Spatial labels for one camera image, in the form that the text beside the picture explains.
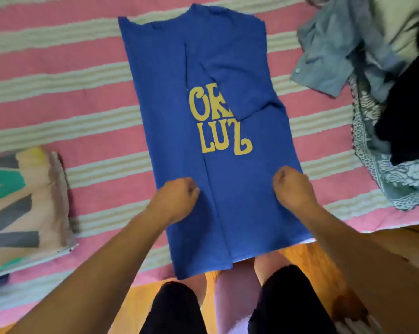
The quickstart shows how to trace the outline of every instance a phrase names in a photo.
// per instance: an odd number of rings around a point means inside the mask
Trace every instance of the black pants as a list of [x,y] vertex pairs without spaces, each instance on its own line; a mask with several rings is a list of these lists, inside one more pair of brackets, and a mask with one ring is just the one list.
[[[140,334],[206,333],[197,297],[186,285],[160,288]],[[249,334],[337,333],[310,281],[295,265],[282,267],[262,286]]]

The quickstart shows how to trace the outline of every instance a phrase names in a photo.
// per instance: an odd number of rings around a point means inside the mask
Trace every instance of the bed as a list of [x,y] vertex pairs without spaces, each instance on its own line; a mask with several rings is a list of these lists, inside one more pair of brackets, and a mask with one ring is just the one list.
[[[155,192],[138,100],[117,16],[169,19],[191,3],[255,14],[267,26],[268,63],[296,151],[318,200],[360,232],[419,224],[419,206],[392,207],[352,150],[352,96],[336,99],[289,78],[302,50],[303,0],[0,0],[0,152],[56,151],[66,170],[69,255],[12,273],[0,289],[0,327],[16,322],[112,238]],[[173,276],[163,234],[133,285]]]

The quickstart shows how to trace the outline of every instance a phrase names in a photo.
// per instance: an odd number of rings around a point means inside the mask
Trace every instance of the blue t-shirt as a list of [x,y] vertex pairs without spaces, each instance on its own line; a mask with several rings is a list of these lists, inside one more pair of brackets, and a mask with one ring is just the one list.
[[279,167],[301,167],[271,83],[264,23],[194,4],[171,20],[119,25],[157,188],[192,177],[201,189],[191,214],[166,230],[177,277],[310,238],[271,185]]

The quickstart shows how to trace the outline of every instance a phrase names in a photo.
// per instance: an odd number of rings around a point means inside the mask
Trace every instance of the person's left arm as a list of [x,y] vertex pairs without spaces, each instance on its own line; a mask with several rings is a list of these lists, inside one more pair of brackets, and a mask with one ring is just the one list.
[[8,333],[107,333],[154,241],[192,211],[198,196],[191,178],[167,182],[142,213]]

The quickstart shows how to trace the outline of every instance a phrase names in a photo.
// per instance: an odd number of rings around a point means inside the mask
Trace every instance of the person's right arm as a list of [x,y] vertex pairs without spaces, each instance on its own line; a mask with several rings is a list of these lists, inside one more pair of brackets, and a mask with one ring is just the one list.
[[279,202],[312,233],[386,333],[419,334],[419,269],[387,252],[318,204],[308,177],[282,167]]

